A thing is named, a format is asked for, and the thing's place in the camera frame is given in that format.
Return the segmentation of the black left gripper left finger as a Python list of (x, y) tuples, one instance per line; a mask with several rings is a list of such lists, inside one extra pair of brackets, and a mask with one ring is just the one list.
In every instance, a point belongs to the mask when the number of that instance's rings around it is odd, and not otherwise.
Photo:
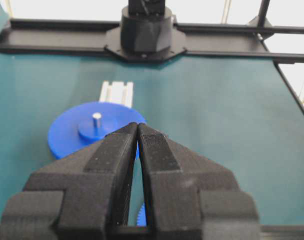
[(1, 240), (103, 240), (110, 224), (124, 224), (136, 154), (132, 122), (33, 172), (11, 197)]

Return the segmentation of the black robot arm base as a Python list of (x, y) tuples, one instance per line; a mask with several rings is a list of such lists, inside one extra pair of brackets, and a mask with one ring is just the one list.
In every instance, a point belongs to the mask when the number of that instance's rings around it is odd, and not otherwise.
[(174, 27), (164, 0), (130, 0), (120, 26), (106, 32), (105, 49), (131, 63), (161, 63), (186, 52), (186, 35)]

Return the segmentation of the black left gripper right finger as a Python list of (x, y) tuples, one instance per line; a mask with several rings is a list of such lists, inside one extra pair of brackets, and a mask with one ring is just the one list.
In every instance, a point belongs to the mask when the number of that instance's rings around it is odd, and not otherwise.
[(259, 216), (224, 166), (138, 125), (147, 225), (157, 240), (257, 240)]

